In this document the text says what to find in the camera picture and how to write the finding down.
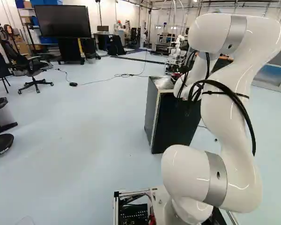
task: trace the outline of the flat screen monitor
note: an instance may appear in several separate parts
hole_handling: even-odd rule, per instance
[[[89,14],[85,6],[34,6],[42,36],[90,38]]]
[[[108,32],[109,31],[109,26],[97,26],[97,31]]]

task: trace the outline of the black office chair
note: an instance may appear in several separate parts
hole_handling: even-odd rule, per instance
[[[18,90],[18,93],[20,95],[22,94],[22,90],[27,89],[33,85],[36,87],[37,93],[40,93],[40,90],[37,86],[38,84],[49,84],[51,86],[54,85],[52,82],[46,82],[45,79],[36,80],[34,78],[41,72],[46,71],[46,67],[48,67],[48,63],[39,61],[41,56],[34,56],[27,59],[24,55],[21,55],[17,51],[15,51],[7,40],[1,40],[1,44],[5,50],[7,57],[9,57],[12,61],[15,62],[15,64],[13,64],[12,66],[16,70],[27,70],[28,73],[26,74],[26,76],[30,76],[32,78],[32,82],[26,82],[24,84],[24,87]]]

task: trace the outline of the floor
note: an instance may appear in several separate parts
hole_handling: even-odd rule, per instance
[[[110,225],[115,190],[138,190],[162,184],[161,155],[152,155],[143,129],[144,62],[104,57],[95,64],[56,65],[38,79],[54,86],[17,89],[28,77],[10,77],[9,94],[0,82],[0,97],[19,125],[12,148],[0,157],[0,225]],[[147,63],[142,75],[162,75],[163,65]],[[281,93],[252,87],[248,108],[257,139],[264,200],[242,225],[281,224]],[[218,152],[220,145],[205,128],[191,144]]]

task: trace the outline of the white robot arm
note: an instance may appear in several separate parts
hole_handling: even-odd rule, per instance
[[[180,50],[181,42],[184,40],[185,40],[185,37],[179,34],[175,41],[175,48],[171,49],[171,51],[170,51],[170,57],[177,58],[177,56],[180,54],[180,51],[181,51]]]
[[[184,98],[194,82],[205,78],[205,53],[210,55],[210,71],[220,53],[233,53],[234,61],[208,79],[243,95],[239,99],[245,106],[254,76],[281,50],[281,25],[264,17],[205,14],[196,19],[189,34],[189,43],[199,55],[183,87]],[[181,84],[178,79],[175,96]],[[222,92],[210,84],[203,91]],[[212,206],[245,213],[255,210],[262,199],[261,177],[236,104],[224,94],[204,94],[201,116],[220,141],[221,154],[173,145],[162,157],[163,183],[177,215],[188,224],[205,221]]]

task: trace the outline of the black chair back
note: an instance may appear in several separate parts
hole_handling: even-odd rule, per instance
[[[1,45],[8,58],[15,61],[18,65],[26,66],[29,64],[29,61],[25,56],[19,54],[7,40],[1,40]]]

